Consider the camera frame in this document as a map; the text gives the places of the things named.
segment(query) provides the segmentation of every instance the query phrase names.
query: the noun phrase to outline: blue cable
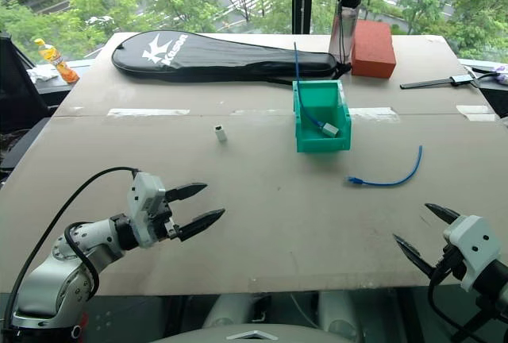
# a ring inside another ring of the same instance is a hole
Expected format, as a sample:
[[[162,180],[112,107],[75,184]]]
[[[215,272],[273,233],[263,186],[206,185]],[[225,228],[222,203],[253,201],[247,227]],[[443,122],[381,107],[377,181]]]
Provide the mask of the blue cable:
[[[298,64],[298,49],[296,48],[296,42],[294,42],[294,63],[296,65],[296,90],[298,92],[298,100],[300,101],[300,108],[312,123],[314,123],[319,129],[322,129],[325,124],[321,121],[318,121],[316,118],[310,115],[309,112],[307,111],[307,108],[304,107],[302,102],[302,95],[300,94],[300,67]]]
[[[360,178],[356,178],[355,176],[348,176],[348,181],[350,183],[354,183],[354,184],[365,184],[367,186],[377,186],[377,187],[391,187],[391,186],[398,186],[399,184],[403,184],[405,182],[407,182],[409,179],[411,179],[413,177],[413,175],[416,173],[416,171],[418,170],[418,167],[420,167],[420,161],[421,161],[421,154],[423,153],[423,146],[420,145],[418,147],[418,158],[416,158],[416,164],[414,165],[414,168],[413,168],[413,171],[408,175],[406,176],[404,179],[400,179],[396,182],[391,182],[391,183],[376,183],[376,182],[368,182],[367,180],[363,180],[363,179],[360,179]]]

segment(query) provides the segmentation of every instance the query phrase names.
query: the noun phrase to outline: orange bottle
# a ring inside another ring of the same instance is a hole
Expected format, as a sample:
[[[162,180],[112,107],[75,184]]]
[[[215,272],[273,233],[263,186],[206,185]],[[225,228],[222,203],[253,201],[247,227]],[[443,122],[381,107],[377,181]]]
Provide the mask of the orange bottle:
[[[75,83],[79,80],[78,74],[68,67],[67,63],[62,59],[62,55],[58,52],[58,49],[50,44],[46,44],[42,39],[36,39],[35,44],[39,45],[39,54],[42,58],[56,67],[62,79],[67,83]]]

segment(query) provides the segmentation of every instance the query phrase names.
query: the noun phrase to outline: table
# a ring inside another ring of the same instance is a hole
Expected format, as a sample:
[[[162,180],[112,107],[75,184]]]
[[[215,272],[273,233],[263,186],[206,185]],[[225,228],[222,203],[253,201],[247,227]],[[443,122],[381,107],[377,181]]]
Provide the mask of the table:
[[[506,234],[502,169],[508,129],[497,121],[469,121],[457,111],[456,105],[486,104],[477,90],[398,89],[401,82],[463,72],[440,37],[394,37],[398,66],[390,80],[346,75],[351,108],[389,106],[396,116],[353,117],[351,151],[307,155],[295,151],[291,90],[132,79],[110,62],[111,51],[128,36],[116,34],[108,42],[0,191],[0,291],[10,290],[21,262],[72,191],[95,172],[118,165],[159,175],[167,188],[208,183],[194,198],[175,203],[177,222],[222,206],[227,212],[189,241],[128,252],[101,274],[102,295],[424,285],[428,280],[391,235],[407,238],[435,262],[445,225],[424,202],[485,216],[500,237]],[[304,50],[328,44],[328,37],[314,35],[214,36],[288,48],[296,40]],[[147,109],[190,112],[153,115]],[[225,128],[226,144],[217,142],[217,124]],[[406,185],[344,182],[347,175],[399,179],[412,168],[419,144],[421,167]],[[116,173],[83,192],[37,263],[67,224],[125,211],[130,181]]]

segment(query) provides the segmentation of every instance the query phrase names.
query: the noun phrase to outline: black chair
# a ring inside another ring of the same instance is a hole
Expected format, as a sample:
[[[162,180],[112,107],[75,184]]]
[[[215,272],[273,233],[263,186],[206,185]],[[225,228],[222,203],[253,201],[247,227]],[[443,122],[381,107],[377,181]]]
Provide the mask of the black chair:
[[[56,109],[39,95],[27,67],[33,63],[16,48],[10,35],[0,34],[0,133],[29,129],[0,163],[4,172],[16,167]]]

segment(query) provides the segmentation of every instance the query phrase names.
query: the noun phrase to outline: clear plastic bottle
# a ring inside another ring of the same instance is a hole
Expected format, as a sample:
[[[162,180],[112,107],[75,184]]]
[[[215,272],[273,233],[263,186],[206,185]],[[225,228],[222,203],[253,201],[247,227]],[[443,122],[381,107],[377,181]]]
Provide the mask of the clear plastic bottle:
[[[351,56],[361,2],[362,0],[337,0],[328,52],[334,55],[339,63],[346,64]]]
[[[35,44],[39,45],[39,54],[42,58],[55,66],[65,82],[75,83],[79,80],[78,74],[68,67],[58,49],[50,44],[46,44],[42,39],[36,39]]]

